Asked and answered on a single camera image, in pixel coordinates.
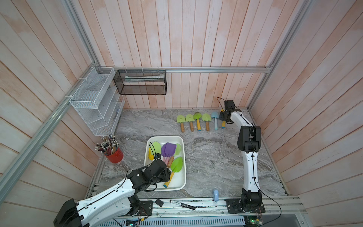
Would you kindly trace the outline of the yellow plastic shovel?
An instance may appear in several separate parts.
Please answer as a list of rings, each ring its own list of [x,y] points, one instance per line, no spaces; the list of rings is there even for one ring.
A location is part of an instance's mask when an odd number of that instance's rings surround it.
[[[219,119],[222,121],[221,128],[225,129],[226,128],[226,121],[225,121],[225,115],[224,115],[224,110],[223,109],[220,111]]]

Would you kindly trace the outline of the pink handled purple shovel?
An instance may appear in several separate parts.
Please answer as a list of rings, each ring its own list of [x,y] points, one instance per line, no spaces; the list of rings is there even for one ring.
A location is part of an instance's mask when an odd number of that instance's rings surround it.
[[[176,144],[172,144],[172,143],[166,143],[163,147],[162,147],[162,157],[163,157],[163,161],[168,164],[170,158],[175,154],[177,145]]]

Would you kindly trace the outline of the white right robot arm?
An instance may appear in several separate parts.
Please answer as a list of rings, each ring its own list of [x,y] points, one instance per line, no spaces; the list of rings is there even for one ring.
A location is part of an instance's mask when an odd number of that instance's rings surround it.
[[[262,206],[262,191],[257,173],[261,128],[248,121],[233,100],[224,102],[224,111],[220,113],[219,119],[234,124],[239,129],[237,147],[242,152],[244,161],[244,185],[239,203],[243,212],[250,213]]]

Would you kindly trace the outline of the light blue shovel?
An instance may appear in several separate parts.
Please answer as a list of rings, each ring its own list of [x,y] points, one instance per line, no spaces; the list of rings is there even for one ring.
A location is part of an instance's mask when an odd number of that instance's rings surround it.
[[[213,112],[211,117],[214,119],[214,129],[218,130],[219,113],[218,112]]]

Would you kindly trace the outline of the bright green yellow-handled shovel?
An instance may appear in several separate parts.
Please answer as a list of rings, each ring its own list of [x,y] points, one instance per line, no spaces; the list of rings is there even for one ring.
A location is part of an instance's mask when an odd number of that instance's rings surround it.
[[[197,121],[197,130],[201,131],[200,118],[202,117],[200,112],[195,112],[193,118]]]

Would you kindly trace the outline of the red pencil cup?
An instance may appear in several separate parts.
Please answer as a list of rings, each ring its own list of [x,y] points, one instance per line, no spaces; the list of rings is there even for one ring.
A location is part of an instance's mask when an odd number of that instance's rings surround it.
[[[101,137],[102,142],[95,145],[95,150],[101,152],[113,164],[122,161],[124,154],[115,136],[107,135]]]

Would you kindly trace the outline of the white storage box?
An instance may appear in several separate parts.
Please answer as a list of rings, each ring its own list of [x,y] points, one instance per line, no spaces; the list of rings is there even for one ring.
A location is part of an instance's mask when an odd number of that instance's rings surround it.
[[[184,188],[187,183],[187,174],[186,174],[186,160],[185,160],[185,149],[184,149],[184,141],[180,136],[154,136],[148,139],[146,143],[146,150],[145,150],[145,158],[144,158],[144,165],[151,164],[151,160],[148,157],[148,150],[149,150],[149,142],[154,143],[158,142],[160,147],[163,147],[167,142],[172,144],[179,144],[180,145],[180,152],[178,154],[175,153],[174,157],[178,158],[181,157],[183,159],[183,166],[181,171],[174,174],[170,184],[167,188],[163,185],[164,183],[157,183],[157,189],[155,192],[169,192],[169,191],[177,191]]]

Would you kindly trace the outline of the small black block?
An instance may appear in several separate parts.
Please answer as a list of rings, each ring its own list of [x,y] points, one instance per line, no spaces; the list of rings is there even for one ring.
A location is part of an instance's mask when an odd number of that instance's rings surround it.
[[[155,204],[157,204],[159,207],[163,207],[164,202],[160,199],[156,199]]]

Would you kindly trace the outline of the light blue small bottle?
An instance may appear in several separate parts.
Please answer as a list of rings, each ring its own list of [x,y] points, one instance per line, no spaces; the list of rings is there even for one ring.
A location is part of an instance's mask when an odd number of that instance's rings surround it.
[[[213,201],[218,202],[219,201],[219,191],[217,188],[213,189]]]

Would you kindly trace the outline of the black marker pen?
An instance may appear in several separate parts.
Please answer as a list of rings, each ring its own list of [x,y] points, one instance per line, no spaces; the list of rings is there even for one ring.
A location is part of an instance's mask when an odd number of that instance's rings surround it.
[[[187,209],[191,209],[191,210],[194,210],[194,211],[196,210],[196,207],[191,206],[191,205],[186,204],[186,203],[182,203],[182,202],[176,201],[176,200],[170,200],[169,202],[172,203],[172,204],[175,204],[175,205],[178,205],[178,206],[187,208]]]

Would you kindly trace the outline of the black mesh basket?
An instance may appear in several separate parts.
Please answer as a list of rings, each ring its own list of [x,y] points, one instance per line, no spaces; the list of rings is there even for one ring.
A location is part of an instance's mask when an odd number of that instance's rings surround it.
[[[118,70],[113,78],[121,95],[166,95],[164,70]]]

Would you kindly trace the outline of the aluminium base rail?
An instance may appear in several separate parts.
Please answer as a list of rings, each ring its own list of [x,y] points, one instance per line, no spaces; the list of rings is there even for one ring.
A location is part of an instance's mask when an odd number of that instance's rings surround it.
[[[214,202],[206,198],[142,199],[145,207],[134,216],[115,217],[103,227],[311,227],[307,211],[299,197],[264,197],[262,207],[245,213],[239,207],[239,198],[220,197]],[[170,203],[176,200],[196,207],[187,209]]]

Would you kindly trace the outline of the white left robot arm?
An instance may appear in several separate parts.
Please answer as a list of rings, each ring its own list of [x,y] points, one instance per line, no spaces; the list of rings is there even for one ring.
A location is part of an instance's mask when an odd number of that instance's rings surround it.
[[[151,185],[166,183],[171,171],[161,159],[144,167],[128,170],[127,176],[109,189],[85,200],[66,201],[54,219],[55,227],[93,227],[118,216],[135,215],[141,202],[137,193]]]

